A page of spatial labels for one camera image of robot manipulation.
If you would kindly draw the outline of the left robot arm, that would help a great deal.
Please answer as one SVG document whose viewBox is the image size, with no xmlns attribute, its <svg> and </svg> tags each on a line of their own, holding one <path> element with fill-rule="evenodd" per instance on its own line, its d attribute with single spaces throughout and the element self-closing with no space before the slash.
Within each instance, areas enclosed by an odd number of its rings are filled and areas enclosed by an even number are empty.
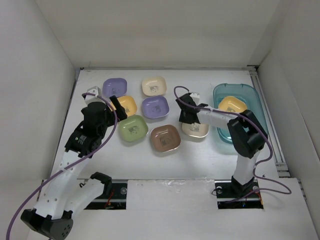
<svg viewBox="0 0 320 240">
<path fill-rule="evenodd" d="M 58 172 L 42 185 L 46 187 L 42 198 L 32 209 L 25 209 L 20 219 L 33 231 L 50 240 L 64 240 L 70 234 L 74 218 L 97 197 L 107 198 L 112 191 L 112 178 L 93 173 L 86 184 L 78 185 L 78 176 L 93 155 L 109 140 L 109 127 L 127 119 L 125 109 L 116 96 L 106 101 L 96 94 L 92 102 L 81 110 L 83 121 L 74 129 L 65 144 Z"/>
</svg>

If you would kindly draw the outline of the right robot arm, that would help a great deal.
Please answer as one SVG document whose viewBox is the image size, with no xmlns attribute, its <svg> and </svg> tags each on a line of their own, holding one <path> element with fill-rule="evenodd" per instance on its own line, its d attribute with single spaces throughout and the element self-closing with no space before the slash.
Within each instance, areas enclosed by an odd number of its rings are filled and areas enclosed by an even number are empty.
<svg viewBox="0 0 320 240">
<path fill-rule="evenodd" d="M 253 192 L 254 169 L 268 135 L 250 110 L 227 112 L 207 104 L 196 105 L 190 93 L 176 99 L 181 109 L 179 121 L 186 124 L 206 124 L 227 129 L 237 152 L 235 171 L 231 177 L 231 191 L 238 199 Z"/>
</svg>

